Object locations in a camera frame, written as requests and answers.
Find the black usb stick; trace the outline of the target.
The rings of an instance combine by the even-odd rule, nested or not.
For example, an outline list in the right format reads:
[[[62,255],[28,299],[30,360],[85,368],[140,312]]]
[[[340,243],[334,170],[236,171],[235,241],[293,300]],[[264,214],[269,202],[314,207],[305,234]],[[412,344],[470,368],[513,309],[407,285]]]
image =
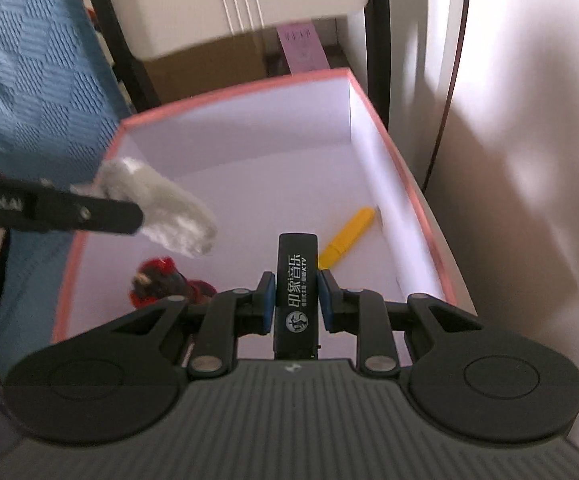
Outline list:
[[[319,348],[318,237],[279,236],[273,351],[276,360],[312,360]]]

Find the fluffy grey hair clip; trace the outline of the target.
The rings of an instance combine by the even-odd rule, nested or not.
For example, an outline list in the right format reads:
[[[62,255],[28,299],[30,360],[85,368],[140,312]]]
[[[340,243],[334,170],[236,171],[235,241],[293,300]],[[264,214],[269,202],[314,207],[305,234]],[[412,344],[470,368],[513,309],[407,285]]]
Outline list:
[[[140,160],[105,160],[94,182],[73,184],[70,190],[137,204],[143,212],[140,233],[171,252],[196,258],[209,254],[215,245],[218,226],[209,208]]]

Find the blue quilted sofa cover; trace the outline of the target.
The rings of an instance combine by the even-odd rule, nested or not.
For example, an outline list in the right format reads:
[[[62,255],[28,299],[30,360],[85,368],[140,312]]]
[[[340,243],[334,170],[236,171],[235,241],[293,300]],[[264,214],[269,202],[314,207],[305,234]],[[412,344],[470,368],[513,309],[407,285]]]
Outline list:
[[[0,0],[0,174],[93,179],[130,113],[84,0]],[[0,377],[50,344],[72,237],[14,231],[0,287]]]

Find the pink storage box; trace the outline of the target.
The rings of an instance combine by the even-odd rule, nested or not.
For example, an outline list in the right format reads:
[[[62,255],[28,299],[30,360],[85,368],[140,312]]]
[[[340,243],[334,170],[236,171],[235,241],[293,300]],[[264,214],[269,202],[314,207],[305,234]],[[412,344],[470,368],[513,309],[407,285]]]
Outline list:
[[[468,303],[419,185],[349,70],[242,84],[133,116],[107,156],[144,162],[214,213],[212,252],[176,257],[187,278],[253,287],[276,268],[282,233],[326,245],[371,207],[376,220],[334,266],[341,286]]]

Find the brown cardboard box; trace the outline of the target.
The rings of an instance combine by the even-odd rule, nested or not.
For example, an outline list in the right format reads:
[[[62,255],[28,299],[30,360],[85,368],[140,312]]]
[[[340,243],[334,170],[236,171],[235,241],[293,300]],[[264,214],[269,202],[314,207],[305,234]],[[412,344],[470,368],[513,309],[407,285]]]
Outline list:
[[[157,98],[176,102],[268,76],[268,61],[280,53],[274,28],[222,38],[171,53],[143,67]]]

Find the purple paper note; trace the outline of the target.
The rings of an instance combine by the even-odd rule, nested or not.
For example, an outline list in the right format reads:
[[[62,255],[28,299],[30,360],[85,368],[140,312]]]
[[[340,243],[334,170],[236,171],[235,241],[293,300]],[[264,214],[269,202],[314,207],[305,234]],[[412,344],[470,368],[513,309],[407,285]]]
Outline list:
[[[278,26],[276,33],[292,75],[329,69],[329,61],[311,21]]]

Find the black metal frame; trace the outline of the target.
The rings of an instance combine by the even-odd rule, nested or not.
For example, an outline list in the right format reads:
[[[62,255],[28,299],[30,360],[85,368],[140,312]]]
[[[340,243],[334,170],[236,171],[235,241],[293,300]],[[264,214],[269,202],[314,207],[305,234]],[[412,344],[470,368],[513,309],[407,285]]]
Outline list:
[[[113,70],[138,112],[160,106],[160,99],[142,62],[133,56],[114,10],[112,0],[91,0],[99,30],[111,52]]]

